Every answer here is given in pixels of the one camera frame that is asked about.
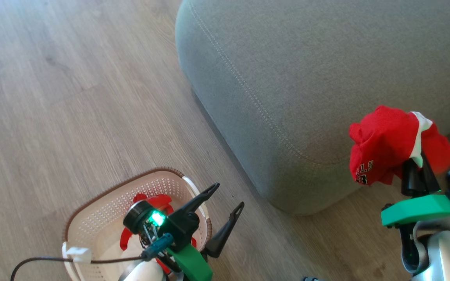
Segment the wooden floor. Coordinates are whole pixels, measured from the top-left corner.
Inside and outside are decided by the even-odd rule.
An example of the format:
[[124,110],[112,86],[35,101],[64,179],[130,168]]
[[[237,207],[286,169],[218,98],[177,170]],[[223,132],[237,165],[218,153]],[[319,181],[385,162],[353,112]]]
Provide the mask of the wooden floor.
[[[398,233],[380,227],[396,187],[364,188],[311,217],[260,199],[179,69],[180,0],[0,0],[0,280],[30,256],[59,256],[67,218],[92,196],[170,166],[223,224],[246,209],[217,281],[406,280]],[[60,263],[17,281],[68,280]]]

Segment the plastic basket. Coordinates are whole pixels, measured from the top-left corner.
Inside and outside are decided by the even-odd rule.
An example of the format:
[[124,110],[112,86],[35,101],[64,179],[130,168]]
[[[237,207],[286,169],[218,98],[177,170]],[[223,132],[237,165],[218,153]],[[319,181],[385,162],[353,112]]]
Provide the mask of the plastic basket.
[[[62,256],[69,258],[66,252],[71,247],[86,247],[91,249],[94,260],[120,258],[123,254],[119,247],[120,234],[124,229],[123,218],[138,193],[147,196],[167,194],[172,199],[171,206],[176,210],[199,194],[199,191],[189,178],[170,168],[153,169],[120,183],[95,197],[72,215],[64,232]],[[196,213],[200,223],[193,238],[197,249],[201,251],[211,238],[211,220],[205,204]],[[73,281],[117,281],[123,272],[123,266],[115,263],[65,265]]]

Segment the fabric upholstery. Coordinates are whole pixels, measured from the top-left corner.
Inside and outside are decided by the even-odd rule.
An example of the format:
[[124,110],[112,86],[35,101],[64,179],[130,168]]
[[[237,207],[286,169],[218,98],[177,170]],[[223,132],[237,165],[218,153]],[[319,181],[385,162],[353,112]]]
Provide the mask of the fabric upholstery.
[[286,212],[359,188],[348,128],[378,105],[450,133],[450,2],[184,0],[175,33],[204,108]]

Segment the green led light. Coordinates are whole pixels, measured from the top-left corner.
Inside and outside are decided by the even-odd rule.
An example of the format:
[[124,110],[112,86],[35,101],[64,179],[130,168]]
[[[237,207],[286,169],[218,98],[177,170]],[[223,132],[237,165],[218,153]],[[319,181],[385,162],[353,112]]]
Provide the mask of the green led light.
[[164,219],[166,219],[166,217],[162,215],[160,212],[153,212],[152,215],[150,216],[150,220],[153,221],[154,224],[157,226],[162,226]]

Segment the black cable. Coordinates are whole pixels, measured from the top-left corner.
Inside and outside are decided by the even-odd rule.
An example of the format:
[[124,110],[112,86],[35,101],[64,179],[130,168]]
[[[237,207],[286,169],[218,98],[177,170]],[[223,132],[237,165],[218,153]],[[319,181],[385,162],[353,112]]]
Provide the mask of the black cable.
[[[94,265],[102,265],[105,263],[122,263],[124,261],[132,261],[132,260],[143,260],[146,256],[134,256],[132,258],[116,258],[114,260],[92,260],[90,263]],[[30,263],[31,261],[36,260],[47,260],[47,261],[60,261],[62,263],[74,263],[74,260],[72,258],[56,258],[54,256],[36,256],[34,258],[27,258],[26,260],[22,260],[16,267],[13,269],[13,272],[11,273],[11,277],[9,278],[10,281],[15,281],[15,275],[18,269],[22,267],[22,265],[25,265],[26,263]]]

